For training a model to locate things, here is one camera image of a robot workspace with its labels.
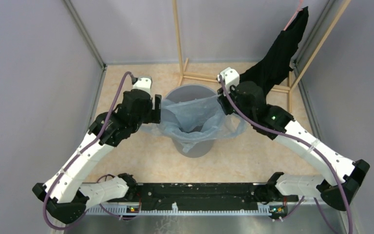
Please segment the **light blue trash bag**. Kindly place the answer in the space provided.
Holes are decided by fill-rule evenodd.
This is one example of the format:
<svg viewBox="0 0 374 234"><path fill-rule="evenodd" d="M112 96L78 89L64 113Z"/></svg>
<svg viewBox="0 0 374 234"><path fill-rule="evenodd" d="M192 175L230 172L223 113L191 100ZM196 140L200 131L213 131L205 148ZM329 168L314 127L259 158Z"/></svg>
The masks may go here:
<svg viewBox="0 0 374 234"><path fill-rule="evenodd" d="M217 96L175 102L164 99L161 122L143 125L140 130L170 138L186 157L207 154L216 140L232 139L246 131L246 122L236 114L226 115Z"/></svg>

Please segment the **grey plastic trash bin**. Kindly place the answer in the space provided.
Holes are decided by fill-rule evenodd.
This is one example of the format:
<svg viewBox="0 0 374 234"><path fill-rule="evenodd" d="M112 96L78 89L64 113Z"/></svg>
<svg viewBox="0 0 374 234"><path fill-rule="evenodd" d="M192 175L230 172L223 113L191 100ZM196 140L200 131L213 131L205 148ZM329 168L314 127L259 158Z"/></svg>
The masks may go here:
<svg viewBox="0 0 374 234"><path fill-rule="evenodd" d="M207 86L199 85L199 84L187 84L187 85L179 86L173 89L172 91L170 91L164 97L164 100L178 103L178 102L192 101L195 99L202 99L202 98L207 98L207 97L209 98L214 95L216 95L216 92ZM214 140L206 140L203 142L199 142L196 145L194 145L187 153L185 153L183 152L184 147L181 143L179 143L174 138L171 138L171 140L176 150L183 156L186 156L189 158L198 158L198 157L204 156L211 150L214 144Z"/></svg>

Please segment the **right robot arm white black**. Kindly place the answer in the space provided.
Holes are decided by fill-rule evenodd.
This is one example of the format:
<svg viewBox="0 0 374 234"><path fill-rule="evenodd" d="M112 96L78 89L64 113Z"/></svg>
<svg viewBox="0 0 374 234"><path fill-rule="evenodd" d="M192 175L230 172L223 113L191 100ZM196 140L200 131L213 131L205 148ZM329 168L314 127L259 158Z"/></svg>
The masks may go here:
<svg viewBox="0 0 374 234"><path fill-rule="evenodd" d="M353 161L313 136L286 110L266 104L262 90L253 82L226 85L220 82L218 102L227 114L238 114L260 134L279 143L314 167L318 175L274 173L262 192L262 201L284 196L320 198L328 206L348 210L370 165Z"/></svg>

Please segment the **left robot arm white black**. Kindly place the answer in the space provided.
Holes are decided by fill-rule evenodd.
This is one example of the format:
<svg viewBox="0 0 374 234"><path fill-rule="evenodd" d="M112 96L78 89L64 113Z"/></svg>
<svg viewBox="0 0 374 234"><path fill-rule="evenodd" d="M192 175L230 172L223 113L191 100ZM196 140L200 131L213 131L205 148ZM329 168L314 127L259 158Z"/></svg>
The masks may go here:
<svg viewBox="0 0 374 234"><path fill-rule="evenodd" d="M122 173L100 183L83 181L98 162L118 144L136 133L142 124L160 123L161 95L132 89L111 111L101 113L91 124L81 144L61 169L32 191L43 201L43 213L64 224L80 220L85 212L112 199L132 201L138 197L132 175Z"/></svg>

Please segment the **wooden clothes rack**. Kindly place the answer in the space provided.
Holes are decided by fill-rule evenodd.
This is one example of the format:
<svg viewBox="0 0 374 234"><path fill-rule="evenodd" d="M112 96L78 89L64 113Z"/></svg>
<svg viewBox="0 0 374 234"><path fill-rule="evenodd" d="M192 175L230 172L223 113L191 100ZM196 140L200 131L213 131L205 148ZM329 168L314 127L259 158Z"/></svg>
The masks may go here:
<svg viewBox="0 0 374 234"><path fill-rule="evenodd" d="M327 1L319 19L309 33L307 41L303 45L297 58L292 62L294 70L288 75L287 85L275 85L273 87L273 92L287 95L287 108L289 112L293 110L292 96L295 88L301 86L301 79L350 3L349 0ZM213 75L187 71L189 58L184 59L182 55L177 1L173 0L171 5L179 63L178 85L180 86L185 78L216 83L216 78Z"/></svg>

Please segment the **black hanging garment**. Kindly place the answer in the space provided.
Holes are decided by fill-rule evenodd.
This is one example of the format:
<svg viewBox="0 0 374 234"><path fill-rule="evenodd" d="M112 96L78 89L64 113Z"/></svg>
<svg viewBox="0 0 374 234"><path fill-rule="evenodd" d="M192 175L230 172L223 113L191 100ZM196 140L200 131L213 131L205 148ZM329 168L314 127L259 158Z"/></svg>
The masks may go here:
<svg viewBox="0 0 374 234"><path fill-rule="evenodd" d="M282 30L265 57L240 74L240 83L251 81L261 87L266 96L270 90L288 78L292 71L290 62L302 40L309 18L308 7L302 8L286 28Z"/></svg>

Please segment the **pink clothes hanger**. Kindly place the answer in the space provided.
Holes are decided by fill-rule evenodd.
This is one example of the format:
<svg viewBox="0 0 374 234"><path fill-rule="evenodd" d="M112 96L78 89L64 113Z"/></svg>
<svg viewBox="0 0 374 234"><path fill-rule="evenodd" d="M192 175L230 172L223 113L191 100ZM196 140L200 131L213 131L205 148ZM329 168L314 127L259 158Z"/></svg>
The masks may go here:
<svg viewBox="0 0 374 234"><path fill-rule="evenodd" d="M292 15L292 17L289 19L288 23L286 24L286 26L284 27L283 31L286 31L287 28L290 26L290 24L292 23L292 21L296 18L297 14L302 10L302 5L303 5L303 2L304 0L299 0L299 3L298 3L298 6L294 12L294 14Z"/></svg>

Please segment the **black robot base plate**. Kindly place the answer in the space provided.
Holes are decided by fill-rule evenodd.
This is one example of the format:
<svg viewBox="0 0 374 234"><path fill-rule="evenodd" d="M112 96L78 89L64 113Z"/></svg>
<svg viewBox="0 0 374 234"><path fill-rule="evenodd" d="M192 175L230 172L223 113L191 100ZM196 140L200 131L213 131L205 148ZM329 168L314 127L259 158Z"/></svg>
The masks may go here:
<svg viewBox="0 0 374 234"><path fill-rule="evenodd" d="M139 183L129 195L112 202L141 204L142 211L252 211L273 202L297 202L266 183Z"/></svg>

